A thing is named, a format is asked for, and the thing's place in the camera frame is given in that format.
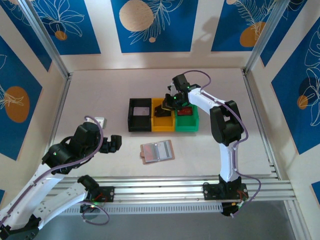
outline purple cable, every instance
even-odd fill
[[[238,159],[236,159],[236,148],[237,148],[237,146],[238,146],[240,143],[246,141],[246,140],[249,138],[248,130],[247,130],[245,124],[242,122],[241,118],[240,118],[230,107],[228,107],[228,106],[227,106],[226,104],[224,104],[223,102],[220,102],[220,101],[214,99],[213,97],[211,97],[210,95],[206,94],[205,92],[203,92],[203,89],[204,89],[205,87],[207,87],[209,84],[211,84],[211,81],[212,81],[212,80],[211,80],[211,77],[210,77],[206,72],[201,71],[201,70],[189,70],[189,71],[184,72],[183,74],[190,73],[190,72],[202,73],[202,74],[206,75],[206,76],[209,78],[209,82],[208,82],[206,85],[204,85],[203,87],[200,88],[200,93],[201,93],[202,95],[204,95],[205,97],[211,99],[211,100],[214,101],[215,103],[220,104],[220,105],[222,105],[223,107],[225,107],[227,110],[229,110],[229,112],[238,120],[238,122],[240,123],[241,127],[243,128],[243,130],[244,130],[244,132],[245,132],[245,138],[240,139],[239,141],[237,141],[237,142],[232,146],[232,165],[233,165],[234,171],[235,171],[237,174],[239,174],[241,177],[245,177],[245,178],[248,178],[248,179],[253,179],[253,180],[256,180],[256,181],[259,183],[258,189],[257,189],[256,192],[254,193],[254,195],[253,195],[253,196],[247,201],[247,203],[245,204],[245,205],[248,205],[248,204],[251,203],[252,200],[258,195],[258,193],[259,193],[260,190],[261,190],[261,185],[262,185],[262,184],[261,184],[261,181],[260,181],[258,178],[253,177],[253,176],[250,176],[250,175],[242,174],[242,173],[240,173],[240,172],[238,171],[238,169],[236,168],[236,166],[237,166],[236,163],[237,163],[237,161],[238,161]],[[235,214],[233,214],[232,217],[235,217],[237,214],[238,214],[238,211],[237,211]]]
[[[95,226],[103,226],[103,225],[106,225],[106,224],[109,223],[109,221],[110,221],[110,216],[109,216],[109,214],[107,213],[107,211],[104,210],[103,207],[101,207],[101,206],[99,206],[99,205],[96,205],[96,204],[94,204],[94,203],[92,203],[92,202],[89,202],[89,201],[80,201],[80,202],[78,202],[78,203],[79,203],[79,204],[92,205],[92,206],[94,206],[95,208],[100,209],[102,212],[104,212],[105,215],[108,217],[108,220],[105,221],[105,222],[103,222],[103,223],[95,223],[95,222],[92,222],[92,221],[88,221],[87,219],[85,219],[86,210],[89,209],[89,208],[87,208],[86,210],[83,211],[83,213],[82,213],[82,215],[81,215],[82,219],[83,219],[87,224],[91,224],[91,225],[95,225]]]
[[[16,208],[16,206],[21,202],[21,200],[25,197],[25,195],[30,191],[30,189],[35,186],[38,182],[40,182],[40,180],[42,180],[45,176],[51,174],[51,172],[58,170],[58,169],[63,169],[63,168],[67,168],[67,167],[71,167],[77,164],[80,164],[90,158],[92,158],[101,148],[102,143],[104,141],[104,133],[103,130],[99,124],[99,122],[92,116],[85,116],[84,119],[86,120],[86,118],[89,118],[91,120],[93,120],[95,122],[95,124],[98,126],[99,128],[99,132],[100,132],[100,142],[98,147],[96,148],[96,150],[94,150],[90,155],[84,157],[83,159],[80,159],[78,161],[75,162],[70,162],[67,164],[63,164],[60,166],[55,166],[51,169],[49,169],[48,171],[45,171],[43,174],[41,174],[37,179],[34,180],[33,185],[29,185],[26,190],[18,197],[18,199],[15,201],[15,203],[10,207],[9,211],[6,213],[6,216],[3,217],[3,219],[0,221],[0,226],[3,225],[3,223],[7,220],[8,216],[13,212],[13,210]]]

